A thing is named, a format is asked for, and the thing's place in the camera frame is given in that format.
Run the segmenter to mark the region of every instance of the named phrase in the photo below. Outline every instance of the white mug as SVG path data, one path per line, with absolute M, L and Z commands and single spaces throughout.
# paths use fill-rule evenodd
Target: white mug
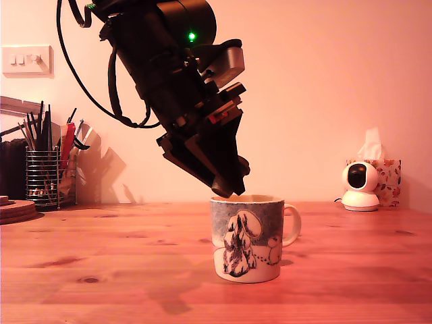
M 282 247 L 300 234 L 302 221 L 296 207 L 262 195 L 214 197 L 210 206 L 216 274 L 242 283 L 279 276 Z M 286 209 L 294 222 L 290 235 L 283 238 Z

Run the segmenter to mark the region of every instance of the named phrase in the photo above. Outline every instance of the wall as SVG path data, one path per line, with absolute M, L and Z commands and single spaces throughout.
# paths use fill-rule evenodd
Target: wall
M 208 199 L 209 188 L 162 157 L 155 139 L 163 129 L 123 127 L 85 97 L 59 47 L 55 2 L 21 0 L 17 6 L 2 0 L 2 45 L 50 44 L 55 52 L 53 79 L 2 76 L 2 95 L 45 100 L 58 124 L 78 107 L 75 121 L 84 118 L 99 135 L 100 147 L 85 161 L 99 188 L 96 201 Z M 86 2 L 78 1 L 81 8 Z M 252 168 L 247 192 L 290 201 L 340 197 L 345 158 L 355 157 L 365 131 L 377 126 L 386 156 L 403 160 L 402 204 L 432 212 L 431 1 L 210 2 L 218 21 L 216 43 L 229 38 L 244 43 L 246 71 L 238 80 L 247 92 L 238 149 Z M 111 51 L 99 42 L 102 24 L 94 20 L 89 30 L 79 28 L 67 2 L 62 21 L 79 75 L 108 107 Z M 117 66 L 124 113 L 142 119 L 144 105 L 133 81 Z M 106 152 L 110 158 L 104 159 Z M 82 202 L 95 200 L 89 188 L 81 188 Z

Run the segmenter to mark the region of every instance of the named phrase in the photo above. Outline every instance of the switch plate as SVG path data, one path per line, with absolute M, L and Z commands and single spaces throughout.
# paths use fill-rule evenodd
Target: switch plate
M 3 46 L 3 74 L 6 77 L 49 76 L 52 74 L 53 49 L 41 46 Z

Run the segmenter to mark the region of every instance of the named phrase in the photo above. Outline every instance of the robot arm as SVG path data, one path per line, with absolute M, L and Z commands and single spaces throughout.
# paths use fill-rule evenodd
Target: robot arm
M 75 0 L 70 4 L 77 18 Z M 90 26 L 90 13 L 105 23 L 100 37 L 113 47 L 109 94 L 115 118 L 131 127 L 145 124 L 122 115 L 115 87 L 118 56 L 166 130 L 157 139 L 163 156 L 220 196 L 243 193 L 250 169 L 238 156 L 236 132 L 239 96 L 246 89 L 235 83 L 220 90 L 244 70 L 242 42 L 213 45 L 215 15 L 205 0 L 93 0 L 86 21 L 77 19 L 82 27 Z

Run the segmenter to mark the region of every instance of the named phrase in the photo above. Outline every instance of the cork coaster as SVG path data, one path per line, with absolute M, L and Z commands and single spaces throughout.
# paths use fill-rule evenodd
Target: cork coaster
M 9 205 L 0 207 L 0 225 L 27 221 L 38 215 L 33 201 L 9 200 Z

